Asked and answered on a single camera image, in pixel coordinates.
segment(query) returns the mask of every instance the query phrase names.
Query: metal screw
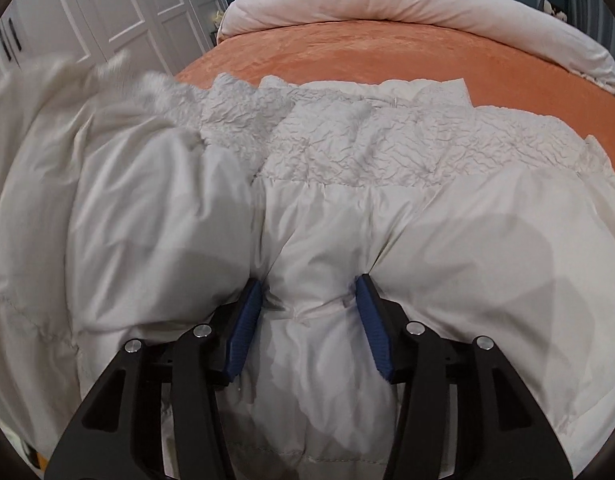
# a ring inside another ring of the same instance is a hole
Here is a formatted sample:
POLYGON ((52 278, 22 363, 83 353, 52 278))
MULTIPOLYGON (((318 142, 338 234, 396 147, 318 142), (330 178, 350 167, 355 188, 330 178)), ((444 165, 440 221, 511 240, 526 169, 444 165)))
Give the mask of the metal screw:
POLYGON ((419 323, 418 321, 411 321, 407 324, 405 330, 412 335, 421 335, 425 332, 425 325, 423 323, 419 323))
POLYGON ((207 337, 212 333, 210 325, 196 325, 194 327, 194 335, 196 337, 207 337))
POLYGON ((494 341, 486 335, 481 335, 476 339, 476 346, 481 350, 491 350, 494 348, 494 341))
POLYGON ((133 354, 134 352, 138 352, 143 344, 138 339, 130 339, 125 343, 125 351, 133 354))

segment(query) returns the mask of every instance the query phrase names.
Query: white duvet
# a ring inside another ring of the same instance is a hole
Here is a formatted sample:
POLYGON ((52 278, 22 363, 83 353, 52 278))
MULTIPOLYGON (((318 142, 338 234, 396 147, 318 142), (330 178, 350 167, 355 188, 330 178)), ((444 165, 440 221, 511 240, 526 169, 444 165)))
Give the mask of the white duvet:
POLYGON ((615 174, 593 137, 474 108, 461 80, 201 91, 117 60, 0 82, 0 416, 45 455, 123 341, 176 338, 252 275, 264 310, 219 396, 236 468, 381 478, 398 392, 363 272, 442 336, 495 339, 575 471, 594 457, 615 426, 615 174))
POLYGON ((615 61, 607 49, 577 28, 514 0, 235 0, 225 13, 218 38, 349 20, 463 30, 556 63, 615 95, 615 61))

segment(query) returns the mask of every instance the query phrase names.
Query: white bedding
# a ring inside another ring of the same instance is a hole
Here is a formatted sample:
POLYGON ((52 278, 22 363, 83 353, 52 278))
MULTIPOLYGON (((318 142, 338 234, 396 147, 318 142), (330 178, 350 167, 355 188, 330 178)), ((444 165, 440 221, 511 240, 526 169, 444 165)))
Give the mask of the white bedding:
POLYGON ((218 38, 306 23, 389 20, 464 30, 559 64, 615 95, 615 61, 580 30, 514 0, 235 0, 218 38))
POLYGON ((474 108, 461 80, 201 91, 117 60, 0 83, 0 416, 45 455, 124 340, 177 337, 253 275, 265 308, 219 398, 237 469, 381 478, 398 394, 363 272, 442 336, 492 336, 576 472, 600 449, 615 174, 593 137, 474 108))

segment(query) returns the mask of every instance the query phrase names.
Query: orange bedspread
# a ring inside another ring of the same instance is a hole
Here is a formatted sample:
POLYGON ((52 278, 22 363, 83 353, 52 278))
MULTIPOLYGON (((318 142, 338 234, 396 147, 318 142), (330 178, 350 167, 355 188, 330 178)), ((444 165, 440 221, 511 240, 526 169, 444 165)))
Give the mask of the orange bedspread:
POLYGON ((552 115, 580 136, 594 135, 615 169, 615 97, 512 47, 449 28, 394 22, 314 23, 237 36, 178 75, 209 88, 221 72, 258 82, 463 78, 473 104, 552 115))

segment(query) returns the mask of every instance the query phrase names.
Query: blue gripper pad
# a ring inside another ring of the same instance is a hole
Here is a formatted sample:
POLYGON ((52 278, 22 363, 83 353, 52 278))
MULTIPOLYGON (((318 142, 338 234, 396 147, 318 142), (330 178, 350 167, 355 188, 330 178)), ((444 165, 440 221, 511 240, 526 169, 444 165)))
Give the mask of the blue gripper pad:
POLYGON ((391 381, 394 376, 391 341, 379 314, 376 301, 381 300, 374 284, 367 274, 363 274, 356 280, 356 306, 359 309, 359 314, 361 314, 361 321, 369 342, 369 348, 372 351, 374 364, 383 378, 391 381))
POLYGON ((241 373, 247 359, 247 352, 252 344, 256 322, 263 303, 262 285, 254 282, 249 295, 244 300, 241 312, 227 341, 225 368, 223 373, 232 382, 241 373))

